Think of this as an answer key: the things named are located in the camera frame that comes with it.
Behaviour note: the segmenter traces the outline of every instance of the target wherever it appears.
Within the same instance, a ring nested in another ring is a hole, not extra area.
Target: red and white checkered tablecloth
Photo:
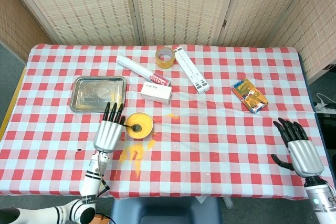
[[[206,94],[197,94],[177,62],[171,69],[157,67],[156,46],[34,47],[0,142],[1,194],[79,194],[102,118],[98,113],[71,111],[72,84],[79,76],[126,77],[123,114],[143,111],[155,122],[153,135],[143,140],[123,133],[110,155],[104,177],[116,198],[305,198],[303,180],[270,157],[275,153],[289,160],[272,124],[278,117],[296,120],[306,129],[324,164],[322,176],[333,184],[295,49],[182,47],[209,83]],[[117,54],[171,79],[171,103],[142,100],[144,79],[116,64]],[[230,90],[245,77],[269,100],[257,114],[251,114]],[[134,155],[127,154],[130,158],[122,162],[122,151],[134,146],[143,153],[133,151]]]

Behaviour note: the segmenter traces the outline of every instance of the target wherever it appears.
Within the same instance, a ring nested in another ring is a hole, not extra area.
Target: robotic arm
[[[286,169],[294,170],[305,178],[304,188],[320,224],[336,223],[336,197],[333,188],[319,177],[324,170],[319,154],[305,133],[303,127],[279,118],[273,122],[287,147],[291,163],[281,161],[272,154],[273,161]]]
[[[123,104],[120,105],[117,113],[116,110],[117,104],[115,103],[109,116],[110,103],[108,102],[94,138],[97,152],[93,154],[86,171],[80,190],[81,200],[73,200],[64,206],[38,210],[0,209],[0,224],[65,224],[67,220],[79,224],[89,224],[96,213],[97,197],[110,189],[104,181],[103,175],[109,161],[108,153],[113,152],[120,139],[125,121],[125,117],[121,116]],[[101,183],[105,189],[99,192]]]

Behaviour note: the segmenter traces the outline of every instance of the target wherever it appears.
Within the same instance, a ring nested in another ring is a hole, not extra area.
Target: woven screen panel
[[[336,0],[295,0],[270,46],[295,47],[313,78],[336,59]]]
[[[232,0],[231,15],[218,45],[260,47],[291,0]]]
[[[144,43],[212,44],[226,1],[138,0]]]
[[[136,45],[127,0],[33,0],[63,44]]]
[[[19,0],[0,0],[0,40],[24,61],[33,46],[50,43]]]

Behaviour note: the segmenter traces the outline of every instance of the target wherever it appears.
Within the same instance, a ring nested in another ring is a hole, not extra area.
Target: red label
[[[149,76],[149,79],[157,84],[170,86],[170,80],[167,80],[166,78],[157,73],[153,73],[151,76]]]

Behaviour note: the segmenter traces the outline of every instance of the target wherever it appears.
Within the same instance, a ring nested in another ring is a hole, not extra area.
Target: packing tape roll
[[[161,56],[170,56],[169,60],[163,61],[160,59]],[[175,61],[175,52],[170,47],[162,47],[155,53],[156,64],[160,68],[171,68]]]

